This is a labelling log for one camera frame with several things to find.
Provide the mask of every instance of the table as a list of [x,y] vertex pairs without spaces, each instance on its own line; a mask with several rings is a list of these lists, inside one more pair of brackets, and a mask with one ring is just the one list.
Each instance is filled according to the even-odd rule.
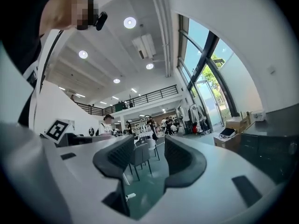
[[153,135],[153,131],[148,131],[148,132],[140,133],[140,134],[138,135],[138,137],[139,137],[139,138],[146,137],[146,136],[150,136],[150,137],[152,137],[152,135]]

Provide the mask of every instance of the doorway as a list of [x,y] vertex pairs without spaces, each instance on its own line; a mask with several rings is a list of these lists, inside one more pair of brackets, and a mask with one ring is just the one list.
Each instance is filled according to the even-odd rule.
[[207,80],[201,80],[195,83],[198,92],[201,94],[205,102],[206,112],[209,114],[213,131],[219,130],[223,127],[224,121],[221,115],[221,110],[215,94],[213,93],[210,84]]

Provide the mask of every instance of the wall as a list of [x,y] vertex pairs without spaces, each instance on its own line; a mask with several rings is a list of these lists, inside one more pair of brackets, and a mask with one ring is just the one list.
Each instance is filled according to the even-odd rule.
[[171,12],[207,27],[237,54],[267,112],[299,103],[298,42],[272,0],[169,0],[169,5]]
[[236,54],[220,68],[233,96],[238,112],[257,111],[263,108],[256,86]]
[[57,85],[44,81],[37,100],[35,128],[38,134],[44,133],[56,119],[75,121],[75,134],[89,136],[90,127],[96,131],[99,120],[82,110]]

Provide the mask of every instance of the recessed ceiling light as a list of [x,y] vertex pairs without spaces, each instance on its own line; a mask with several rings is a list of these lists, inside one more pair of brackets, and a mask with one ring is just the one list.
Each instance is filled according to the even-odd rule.
[[84,50],[79,51],[79,57],[82,59],[86,59],[88,57],[88,53]]
[[152,63],[149,63],[146,65],[146,69],[148,69],[148,70],[151,70],[153,68],[154,68],[154,64],[152,64]]
[[125,26],[125,28],[132,29],[136,26],[136,19],[134,17],[127,17],[123,21],[123,25]]
[[80,94],[76,94],[76,95],[81,96],[81,97],[85,97],[84,95],[80,95]]

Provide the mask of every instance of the person in black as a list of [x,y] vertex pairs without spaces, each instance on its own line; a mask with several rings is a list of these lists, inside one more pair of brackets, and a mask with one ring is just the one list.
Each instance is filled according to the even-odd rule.
[[127,121],[127,124],[128,124],[128,132],[129,132],[129,134],[133,134],[131,123],[129,121]]
[[154,120],[153,120],[152,117],[147,117],[147,122],[146,122],[146,124],[150,126],[150,128],[151,128],[151,130],[152,130],[152,132],[153,132],[153,136],[152,136],[153,140],[154,140],[154,141],[157,141],[157,140],[158,140],[158,137],[156,136],[154,123],[155,123],[155,122],[154,122]]
[[[92,0],[14,0],[21,6],[2,4],[1,36],[3,46],[16,68],[35,88],[41,37],[52,29],[85,30],[93,24]],[[31,97],[27,100],[19,123],[28,126]]]
[[169,118],[166,117],[166,132],[165,134],[169,134],[169,135],[172,135],[172,131],[171,131],[171,122],[169,121]]

